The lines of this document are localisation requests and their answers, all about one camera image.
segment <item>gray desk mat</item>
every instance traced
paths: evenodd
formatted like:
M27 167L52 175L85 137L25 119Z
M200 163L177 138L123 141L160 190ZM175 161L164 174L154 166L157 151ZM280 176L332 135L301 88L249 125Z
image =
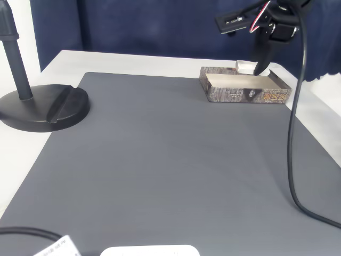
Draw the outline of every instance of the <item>gray desk mat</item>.
M285 105L210 103L197 79L87 73L92 108L53 132L0 220L69 234L82 256L190 244L201 256L340 255L341 231L290 198ZM341 221L341 171L301 124L298 195ZM49 241L0 237L0 255Z

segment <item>white table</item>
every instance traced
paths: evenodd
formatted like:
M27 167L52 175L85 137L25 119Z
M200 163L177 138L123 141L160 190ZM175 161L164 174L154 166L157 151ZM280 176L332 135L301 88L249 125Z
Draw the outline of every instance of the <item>white table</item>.
M235 61L182 59L111 53L62 51L33 85L69 84L77 87L86 72L198 78L200 67L235 67ZM282 66L270 66L295 89L297 79ZM313 94L305 83L297 116L341 166L341 117ZM8 93L1 90L0 97ZM287 106L291 108L293 95ZM50 133L30 133L0 122L0 217L25 179Z

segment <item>black microphone stand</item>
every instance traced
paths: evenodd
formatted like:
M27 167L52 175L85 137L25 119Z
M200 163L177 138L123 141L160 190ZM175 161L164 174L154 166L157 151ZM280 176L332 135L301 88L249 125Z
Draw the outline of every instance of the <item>black microphone stand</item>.
M23 131L52 132L71 127L90 110L87 93L70 85L30 87L17 40L19 35L12 10L0 0L0 41L3 42L17 91L0 99L0 119Z

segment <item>round stand base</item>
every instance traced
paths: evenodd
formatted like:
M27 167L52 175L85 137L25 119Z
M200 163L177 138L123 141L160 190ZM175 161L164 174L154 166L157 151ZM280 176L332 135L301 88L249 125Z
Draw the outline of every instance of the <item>round stand base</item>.
M33 98L20 100L14 91L0 99L0 119L6 125L29 132L53 132L69 128L90 110L87 93L70 85L31 87Z

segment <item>white label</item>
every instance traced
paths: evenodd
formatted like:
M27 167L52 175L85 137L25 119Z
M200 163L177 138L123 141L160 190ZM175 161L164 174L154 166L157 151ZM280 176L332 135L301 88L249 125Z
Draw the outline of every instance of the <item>white label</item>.
M200 256L191 245L158 245L112 247L102 252L101 256Z
M75 244L69 236L63 236L57 242L52 244L34 256L81 256Z

